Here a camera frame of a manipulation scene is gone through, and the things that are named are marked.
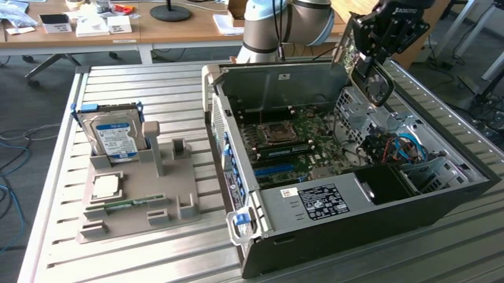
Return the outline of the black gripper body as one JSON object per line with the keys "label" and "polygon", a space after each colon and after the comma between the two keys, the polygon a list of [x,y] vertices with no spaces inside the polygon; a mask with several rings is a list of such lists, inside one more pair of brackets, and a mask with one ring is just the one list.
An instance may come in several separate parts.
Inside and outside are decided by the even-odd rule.
{"label": "black gripper body", "polygon": [[434,0],[378,1],[373,7],[378,31],[385,31],[389,24],[398,19],[417,22],[433,4]]}

